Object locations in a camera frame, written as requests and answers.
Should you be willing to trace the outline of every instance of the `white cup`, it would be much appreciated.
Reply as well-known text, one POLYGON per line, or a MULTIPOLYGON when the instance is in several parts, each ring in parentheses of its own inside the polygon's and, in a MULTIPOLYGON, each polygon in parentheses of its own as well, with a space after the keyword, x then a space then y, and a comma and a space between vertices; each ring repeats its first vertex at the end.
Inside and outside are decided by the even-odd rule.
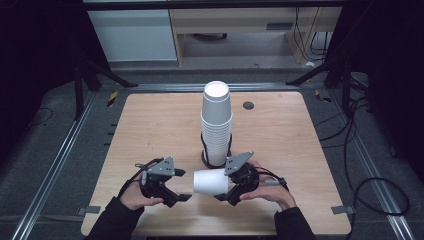
POLYGON ((224 175, 225 169, 200 170, 194 172, 195 193, 218 195, 228 193, 228 176, 224 175))
POLYGON ((230 89, 224 82, 212 81, 203 91, 202 119, 211 125, 222 125, 232 117, 230 89))

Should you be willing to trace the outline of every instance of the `cable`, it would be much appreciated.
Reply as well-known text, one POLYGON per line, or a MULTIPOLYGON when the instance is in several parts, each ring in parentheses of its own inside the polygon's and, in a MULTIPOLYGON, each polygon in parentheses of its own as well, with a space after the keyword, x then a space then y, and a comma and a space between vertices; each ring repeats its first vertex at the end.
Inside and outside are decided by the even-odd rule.
MULTIPOLYGON (((347 141, 347 143, 350 143, 354 138, 355 138, 355 135, 356 135, 356 131, 353 133, 353 135, 352 135, 352 137, 347 141)), ((345 143, 342 143, 342 144, 339 144, 339 145, 331 145, 331 146, 323 146, 323 147, 321 147, 321 148, 336 148, 336 147, 343 147, 345 145, 345 143)))
POLYGON ((305 44, 303 42, 302 34, 300 32, 298 21, 299 21, 299 7, 296 7, 295 24, 294 24, 294 28, 293 28, 293 38, 294 38, 294 41, 295 41, 297 47, 300 49, 302 57, 304 59, 306 59, 307 61, 312 61, 312 62, 322 60, 322 59, 311 58, 311 57, 308 56, 306 48, 305 48, 305 44), (300 38, 300 41, 302 43, 301 45, 299 44, 299 42, 296 39, 296 30, 299 33, 299 38, 300 38))
MULTIPOLYGON (((358 102, 359 101, 355 101, 350 106, 351 121, 350 121, 350 124, 349 124, 349 128, 348 128, 347 134, 345 136, 345 140, 344 140, 345 144, 343 146, 344 172, 345 172, 346 180, 348 182, 348 186, 349 186, 350 190, 352 191, 352 193, 354 195, 353 196, 353 204, 352 204, 352 206, 354 208, 356 208, 357 201, 359 201, 366 208, 370 209, 371 211, 374 211, 374 212, 377 212, 377 213, 380 213, 380 214, 389 215, 389 216, 402 216, 402 215, 406 214, 409 211, 409 209, 410 209, 410 201, 409 201, 409 198, 408 198, 407 194, 402 190, 402 188, 399 187, 398 185, 396 185, 394 182, 392 182, 392 181, 390 181, 388 179, 385 179, 385 178, 381 178, 381 177, 371 177, 371 178, 366 178, 356 188, 353 188, 351 179, 349 177, 349 171, 348 171, 348 168, 347 168, 347 144, 348 144, 348 139, 349 139, 349 135, 350 135, 350 132, 352 130, 352 127, 355 125, 354 118, 355 118, 355 112, 358 109, 358 106, 357 106, 358 105, 358 102), (361 190, 361 188, 366 183, 368 183, 370 181, 384 181, 384 182, 390 183, 393 187, 395 187, 402 194, 403 198, 406 201, 405 208, 402 211, 400 211, 400 212, 387 212, 387 211, 383 211, 383 210, 380 210, 378 208, 375 208, 375 207, 371 206, 371 204, 367 203, 365 200, 363 200, 362 198, 360 198, 359 197, 359 191, 361 190)), ((352 218, 351 218, 351 231, 346 236, 346 239, 350 239, 350 237, 352 236, 352 232, 353 232, 353 229, 354 229, 354 226, 355 226, 355 220, 356 220, 356 215, 355 215, 355 213, 353 213, 352 214, 352 218)))
POLYGON ((314 127, 317 127, 317 126, 319 126, 319 125, 321 125, 321 124, 323 124, 323 123, 325 123, 325 122, 328 122, 328 121, 330 121, 331 119, 333 119, 333 118, 335 118, 335 117, 337 117, 337 116, 340 116, 340 115, 342 115, 342 113, 337 113, 336 115, 334 115, 334 116, 332 116, 332 117, 330 117, 330 118, 327 118, 327 119, 325 119, 325 120, 323 120, 323 121, 321 121, 321 122, 319 122, 319 123, 315 124, 315 125, 314 125, 314 127))
MULTIPOLYGON (((356 105, 357 105, 357 103, 359 102, 359 101, 362 101, 362 100, 365 100, 365 98, 364 97, 361 97, 361 98, 359 98, 359 99, 357 99, 357 100, 355 100, 355 102, 356 102, 356 105)), ((364 105, 361 105, 361 106, 356 106, 355 105, 355 107, 354 107, 354 109, 352 110, 352 109, 350 109, 349 110, 349 112, 352 112, 352 111, 356 111, 357 109, 359 109, 359 108, 361 108, 361 107, 363 107, 363 106, 366 106, 366 104, 364 104, 364 105)), ((334 118, 334 117, 336 117, 336 116, 338 116, 338 115, 340 115, 341 113, 339 113, 339 114, 337 114, 337 115, 335 115, 335 116, 333 116, 333 117, 331 117, 331 118, 329 118, 329 119, 332 119, 332 118, 334 118)), ((336 137, 336 136, 338 136, 338 135, 340 135, 348 126, 349 126, 349 124, 351 123, 351 120, 352 120, 352 118, 350 118, 347 122, 346 122, 346 124, 343 126, 343 128, 342 129, 340 129, 338 132, 336 132, 336 133, 334 133, 333 135, 331 135, 331 136, 328 136, 328 137, 325 137, 325 138, 322 138, 322 139, 319 139, 319 141, 320 142, 323 142, 323 141, 326 141, 326 140, 329 140, 329 139, 331 139, 331 138, 334 138, 334 137, 336 137)))
POLYGON ((311 45, 309 46, 309 48, 310 48, 310 50, 311 50, 311 53, 313 53, 313 54, 315 54, 315 55, 318 55, 318 56, 325 56, 326 54, 327 54, 327 40, 328 40, 328 33, 329 32, 326 32, 325 33, 325 38, 324 38, 324 47, 323 48, 314 48, 313 46, 312 46, 312 43, 314 42, 314 40, 315 40, 315 38, 317 39, 317 44, 318 44, 318 46, 319 47, 321 47, 320 45, 320 43, 319 43, 319 32, 315 32, 314 33, 314 36, 312 37, 312 43, 311 43, 311 45))
POLYGON ((40 108, 39 110, 49 110, 50 111, 50 116, 48 116, 46 120, 43 120, 41 122, 32 123, 31 126, 35 126, 35 125, 40 125, 40 124, 46 123, 53 116, 53 110, 51 108, 40 108))
POLYGON ((249 176, 253 176, 253 175, 268 175, 268 176, 271 176, 271 177, 277 179, 280 184, 285 184, 286 183, 286 180, 284 178, 281 178, 281 177, 275 175, 274 173, 272 173, 271 171, 269 171, 266 168, 263 168, 263 167, 255 167, 255 168, 256 169, 262 169, 265 172, 259 172, 259 171, 257 171, 257 172, 246 173, 246 174, 238 177, 237 179, 234 179, 233 182, 239 182, 240 180, 245 179, 245 178, 247 178, 249 176))
POLYGON ((146 163, 146 164, 141 164, 141 163, 137 163, 135 164, 136 167, 139 167, 140 170, 137 171, 136 174, 134 174, 134 176, 132 176, 128 181, 133 182, 134 179, 142 172, 142 171, 147 171, 147 169, 149 169, 149 166, 152 165, 153 163, 159 163, 160 161, 162 161, 163 158, 155 158, 153 160, 151 160, 150 162, 146 163))

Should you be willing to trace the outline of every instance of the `hand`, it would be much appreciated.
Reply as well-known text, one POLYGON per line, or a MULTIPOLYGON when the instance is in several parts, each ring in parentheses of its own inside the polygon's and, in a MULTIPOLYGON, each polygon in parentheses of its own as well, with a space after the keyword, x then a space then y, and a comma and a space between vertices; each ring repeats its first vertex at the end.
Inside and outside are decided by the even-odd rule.
MULTIPOLYGON (((249 160, 249 164, 255 168, 261 167, 257 161, 249 160)), ((293 196, 281 185, 268 185, 265 184, 265 180, 274 179, 268 175, 259 175, 259 186, 256 190, 242 194, 240 200, 251 200, 255 198, 263 198, 270 202, 276 202, 280 205, 281 209, 284 211, 288 208, 296 207, 296 202, 293 196)))
POLYGON ((124 204, 125 207, 131 210, 137 210, 144 206, 154 206, 159 203, 163 203, 162 198, 146 198, 143 196, 140 190, 140 178, 141 173, 134 179, 119 200, 124 204))

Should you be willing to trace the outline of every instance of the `metal frame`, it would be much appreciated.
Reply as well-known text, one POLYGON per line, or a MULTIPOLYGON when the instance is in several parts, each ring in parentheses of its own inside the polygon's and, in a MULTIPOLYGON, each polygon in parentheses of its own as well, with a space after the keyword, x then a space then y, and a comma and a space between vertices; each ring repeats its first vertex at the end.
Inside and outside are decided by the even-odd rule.
POLYGON ((60 150, 56 155, 49 171, 47 172, 46 177, 44 178, 43 182, 40 185, 40 188, 38 189, 37 194, 35 195, 28 209, 26 210, 25 215, 19 221, 12 236, 12 239, 28 238, 32 228, 35 225, 35 222, 40 216, 41 210, 43 209, 44 204, 46 203, 47 198, 49 197, 50 192, 53 189, 54 184, 57 181, 57 178, 59 177, 62 167, 65 164, 66 159, 72 149, 72 146, 74 145, 74 142, 81 130, 81 127, 85 122, 85 119, 91 109, 93 100, 96 95, 97 94, 95 92, 89 93, 84 108, 85 110, 82 112, 81 117, 78 120, 75 120, 72 124, 72 127, 69 130, 65 141, 60 147, 60 150))
MULTIPOLYGON (((162 2, 115 2, 115 3, 61 3, 57 7, 84 8, 87 11, 109 10, 155 10, 155 9, 207 9, 207 8, 276 8, 276 7, 340 7, 367 2, 366 0, 219 0, 219 1, 162 1, 162 2)), ((139 92, 198 92, 203 90, 203 84, 139 84, 137 87, 127 88, 130 91, 139 92)), ((285 83, 253 83, 253 84, 229 84, 232 91, 277 91, 296 90, 299 87, 289 86, 285 83)), ((41 184, 36 196, 27 209, 24 217, 19 222, 12 239, 27 239, 40 212, 60 174, 60 171, 72 149, 72 146, 81 130, 82 125, 90 111, 95 93, 90 92, 86 101, 85 110, 81 117, 75 120, 59 153, 57 154, 50 170, 41 184)), ((354 146, 360 156, 364 170, 369 177, 379 177, 381 174, 374 165, 372 158, 366 150, 361 138, 354 136, 354 146)), ((374 191, 384 210, 399 211, 399 206, 385 183, 372 183, 374 191)), ((403 216, 388 216, 388 220, 395 231, 398 239, 415 239, 408 223, 403 216)))

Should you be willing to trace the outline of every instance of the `wooden table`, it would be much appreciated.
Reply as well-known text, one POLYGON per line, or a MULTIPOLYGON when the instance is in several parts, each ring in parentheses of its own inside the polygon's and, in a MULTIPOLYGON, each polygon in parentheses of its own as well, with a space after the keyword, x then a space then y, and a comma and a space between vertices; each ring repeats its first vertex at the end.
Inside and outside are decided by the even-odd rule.
MULTIPOLYGON (((345 214, 303 97, 298 92, 232 92, 233 155, 253 150, 252 159, 284 177, 315 234, 347 234, 345 214), (245 101, 255 104, 243 108, 245 101)), ((186 171, 166 185, 177 194, 193 192, 193 172, 201 161, 202 93, 132 94, 128 97, 99 176, 91 206, 101 211, 138 168, 157 157, 174 157, 186 171)), ((277 204, 263 199, 233 207, 212 196, 193 194, 168 208, 146 207, 134 231, 142 236, 275 235, 277 204)), ((100 214, 85 216, 87 235, 100 214)))

